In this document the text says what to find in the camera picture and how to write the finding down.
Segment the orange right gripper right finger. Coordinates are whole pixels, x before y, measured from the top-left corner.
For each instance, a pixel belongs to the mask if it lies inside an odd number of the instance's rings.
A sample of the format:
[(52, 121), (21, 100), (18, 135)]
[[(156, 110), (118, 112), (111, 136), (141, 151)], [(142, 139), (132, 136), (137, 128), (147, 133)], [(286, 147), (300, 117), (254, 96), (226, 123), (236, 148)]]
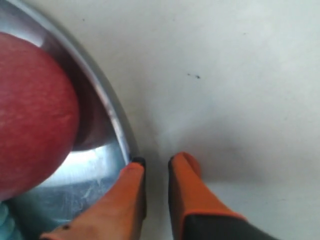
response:
[(260, 231), (228, 208), (201, 179), (198, 161), (186, 152), (169, 163), (168, 204), (175, 240), (258, 240)]

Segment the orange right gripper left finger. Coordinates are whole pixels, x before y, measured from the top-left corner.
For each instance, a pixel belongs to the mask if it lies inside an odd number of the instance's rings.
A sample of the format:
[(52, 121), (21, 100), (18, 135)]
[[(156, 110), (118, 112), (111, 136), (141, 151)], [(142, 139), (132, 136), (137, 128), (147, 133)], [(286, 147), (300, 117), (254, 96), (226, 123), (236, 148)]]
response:
[(138, 240), (147, 214), (146, 161), (135, 157), (112, 188), (69, 223), (41, 240)]

